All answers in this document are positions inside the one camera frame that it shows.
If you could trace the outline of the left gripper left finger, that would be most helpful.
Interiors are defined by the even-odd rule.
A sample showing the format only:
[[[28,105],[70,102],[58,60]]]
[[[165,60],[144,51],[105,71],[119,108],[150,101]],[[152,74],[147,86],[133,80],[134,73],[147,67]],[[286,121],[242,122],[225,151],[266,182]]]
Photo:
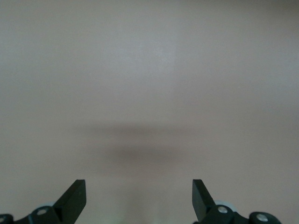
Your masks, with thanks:
[[[15,224],[74,224],[86,205],[85,180],[76,180],[52,206],[42,206]]]

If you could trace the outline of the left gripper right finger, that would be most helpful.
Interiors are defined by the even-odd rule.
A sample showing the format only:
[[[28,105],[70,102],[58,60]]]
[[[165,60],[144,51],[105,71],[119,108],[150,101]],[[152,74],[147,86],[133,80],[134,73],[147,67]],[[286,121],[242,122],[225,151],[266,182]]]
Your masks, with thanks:
[[[198,224],[248,224],[228,203],[216,202],[211,197],[203,181],[192,181],[192,205]]]

